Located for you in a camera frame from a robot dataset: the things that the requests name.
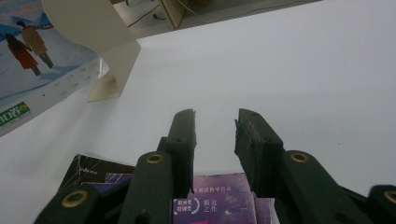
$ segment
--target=paper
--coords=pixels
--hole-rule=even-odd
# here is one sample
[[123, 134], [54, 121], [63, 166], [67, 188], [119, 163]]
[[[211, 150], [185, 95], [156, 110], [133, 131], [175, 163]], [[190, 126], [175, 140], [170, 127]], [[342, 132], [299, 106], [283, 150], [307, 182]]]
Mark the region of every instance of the paper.
[[140, 45], [110, 1], [43, 0], [43, 6], [59, 33], [94, 50], [110, 69], [96, 81], [87, 101], [120, 96]]

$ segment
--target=purple book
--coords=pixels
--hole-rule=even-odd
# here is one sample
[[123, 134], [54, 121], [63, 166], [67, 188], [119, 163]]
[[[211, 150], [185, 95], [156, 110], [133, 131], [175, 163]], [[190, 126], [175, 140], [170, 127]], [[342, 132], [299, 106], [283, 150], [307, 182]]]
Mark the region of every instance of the purple book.
[[197, 175], [193, 188], [187, 199], [174, 200], [174, 224], [271, 223], [269, 201], [255, 202], [245, 174]]

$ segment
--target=round screw hole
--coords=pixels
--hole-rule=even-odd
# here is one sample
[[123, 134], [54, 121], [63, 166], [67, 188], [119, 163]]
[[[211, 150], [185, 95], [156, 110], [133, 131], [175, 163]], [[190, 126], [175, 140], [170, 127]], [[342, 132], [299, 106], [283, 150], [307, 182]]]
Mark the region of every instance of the round screw hole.
[[385, 197], [390, 200], [392, 203], [396, 203], [396, 191], [387, 190], [384, 192]]
[[88, 192], [86, 190], [76, 190], [67, 194], [62, 200], [63, 207], [76, 207], [84, 203], [88, 199]]
[[303, 153], [293, 153], [290, 155], [291, 159], [297, 162], [308, 162], [309, 158]]
[[343, 213], [335, 214], [335, 219], [337, 219], [340, 223], [343, 224], [355, 224], [355, 221], [352, 218], [350, 218], [349, 216]]
[[159, 154], [155, 154], [147, 158], [148, 163], [158, 163], [160, 161], [163, 161], [163, 156]]

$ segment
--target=poster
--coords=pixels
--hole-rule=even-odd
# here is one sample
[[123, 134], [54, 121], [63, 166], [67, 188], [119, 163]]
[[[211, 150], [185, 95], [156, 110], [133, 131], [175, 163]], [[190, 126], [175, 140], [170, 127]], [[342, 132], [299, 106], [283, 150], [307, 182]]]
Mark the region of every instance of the poster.
[[0, 136], [106, 71], [95, 52], [57, 32], [41, 0], [0, 1]]

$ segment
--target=brass screw insert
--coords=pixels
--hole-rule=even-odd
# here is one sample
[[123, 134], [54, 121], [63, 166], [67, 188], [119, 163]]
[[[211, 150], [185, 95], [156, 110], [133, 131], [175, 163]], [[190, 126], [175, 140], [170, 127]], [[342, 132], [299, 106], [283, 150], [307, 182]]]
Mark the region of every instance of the brass screw insert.
[[295, 152], [290, 155], [291, 159], [297, 162], [308, 162], [309, 157], [306, 156], [304, 153]]
[[88, 199], [88, 192], [85, 190], [76, 190], [73, 191], [64, 197], [62, 200], [63, 207], [76, 207], [80, 204], [84, 203]]
[[158, 163], [164, 160], [164, 157], [159, 154], [151, 155], [147, 158], [148, 163]]

